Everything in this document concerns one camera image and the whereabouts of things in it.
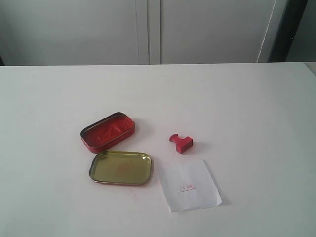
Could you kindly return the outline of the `red ink pad tin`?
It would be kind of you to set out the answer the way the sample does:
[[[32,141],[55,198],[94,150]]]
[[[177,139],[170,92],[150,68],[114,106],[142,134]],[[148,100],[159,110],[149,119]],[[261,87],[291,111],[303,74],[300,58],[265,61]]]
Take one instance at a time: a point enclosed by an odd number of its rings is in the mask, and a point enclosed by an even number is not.
[[[84,128],[80,136],[88,150],[97,154],[117,145],[134,132],[135,122],[126,114],[116,112]]]

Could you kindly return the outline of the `red stamp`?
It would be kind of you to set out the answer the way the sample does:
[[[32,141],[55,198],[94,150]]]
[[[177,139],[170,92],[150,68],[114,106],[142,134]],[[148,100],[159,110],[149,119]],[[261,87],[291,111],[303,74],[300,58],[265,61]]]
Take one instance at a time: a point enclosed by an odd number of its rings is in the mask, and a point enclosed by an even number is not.
[[[181,138],[178,134],[173,134],[169,137],[169,141],[175,144],[176,151],[180,154],[183,154],[193,146],[193,139],[189,136]]]

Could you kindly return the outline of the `white cabinet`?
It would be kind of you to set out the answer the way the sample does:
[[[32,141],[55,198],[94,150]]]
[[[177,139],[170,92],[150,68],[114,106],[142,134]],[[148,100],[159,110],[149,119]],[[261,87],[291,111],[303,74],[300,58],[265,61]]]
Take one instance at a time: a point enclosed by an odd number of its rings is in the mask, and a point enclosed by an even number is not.
[[[3,0],[9,66],[266,62],[284,0]]]

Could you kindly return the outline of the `dark door frame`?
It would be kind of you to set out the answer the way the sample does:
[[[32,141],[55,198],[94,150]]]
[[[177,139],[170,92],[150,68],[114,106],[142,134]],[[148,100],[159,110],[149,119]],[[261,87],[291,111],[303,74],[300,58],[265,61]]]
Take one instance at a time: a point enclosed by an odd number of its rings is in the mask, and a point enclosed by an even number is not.
[[[268,62],[285,62],[305,12],[308,0],[288,0],[283,12]]]

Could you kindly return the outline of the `white paper sheet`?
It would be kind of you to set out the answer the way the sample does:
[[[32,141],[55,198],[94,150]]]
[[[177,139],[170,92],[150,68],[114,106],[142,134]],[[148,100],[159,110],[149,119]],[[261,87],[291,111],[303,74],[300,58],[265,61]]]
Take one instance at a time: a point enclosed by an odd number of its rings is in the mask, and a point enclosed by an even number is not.
[[[204,160],[162,167],[159,179],[170,212],[217,207],[220,193]]]

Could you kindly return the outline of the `gold tin lid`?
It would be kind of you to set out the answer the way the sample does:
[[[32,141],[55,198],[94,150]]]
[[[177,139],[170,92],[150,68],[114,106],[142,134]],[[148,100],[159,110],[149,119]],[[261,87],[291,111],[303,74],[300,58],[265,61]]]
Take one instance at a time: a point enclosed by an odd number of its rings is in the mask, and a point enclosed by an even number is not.
[[[140,186],[149,180],[152,164],[146,153],[104,151],[94,157],[89,177],[101,184]]]

